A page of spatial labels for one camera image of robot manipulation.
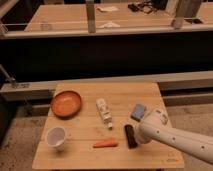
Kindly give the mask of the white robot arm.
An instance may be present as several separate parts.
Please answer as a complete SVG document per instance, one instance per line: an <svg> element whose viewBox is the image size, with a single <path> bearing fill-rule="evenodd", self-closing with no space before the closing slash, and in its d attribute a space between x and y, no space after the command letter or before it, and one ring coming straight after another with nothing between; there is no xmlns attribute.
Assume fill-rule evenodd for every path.
<svg viewBox="0 0 213 171"><path fill-rule="evenodd" d="M213 137L173 128L168 114L155 108L134 129L138 143L156 140L213 165Z"/></svg>

